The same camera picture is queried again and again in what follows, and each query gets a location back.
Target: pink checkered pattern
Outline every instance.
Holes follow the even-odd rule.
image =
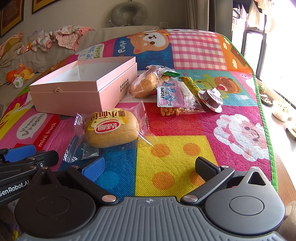
[[[169,36],[175,69],[227,69],[215,33],[170,32]]]

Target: metal screw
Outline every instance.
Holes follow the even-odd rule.
[[[114,195],[105,195],[105,196],[102,197],[102,200],[104,202],[115,202],[116,197]]]
[[[196,202],[198,200],[198,197],[195,195],[188,194],[183,197],[183,200],[186,202]]]

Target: blue gripper pad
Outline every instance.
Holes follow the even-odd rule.
[[[16,162],[25,159],[29,156],[36,154],[36,147],[34,145],[20,146],[17,148],[9,149],[5,155],[3,155],[5,161]]]
[[[91,181],[95,181],[105,170],[104,157],[98,157],[97,160],[90,163],[88,166],[82,169],[82,174]]]

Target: neck pillow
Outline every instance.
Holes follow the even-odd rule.
[[[125,11],[132,10],[135,12],[131,23],[127,24],[123,17]],[[147,8],[139,2],[123,2],[118,4],[111,13],[111,23],[114,26],[121,27],[126,25],[139,26],[145,23],[148,16]]]

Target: framed picture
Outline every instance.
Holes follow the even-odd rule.
[[[24,1],[12,0],[1,10],[0,37],[24,20]]]
[[[32,14],[59,0],[32,0]]]

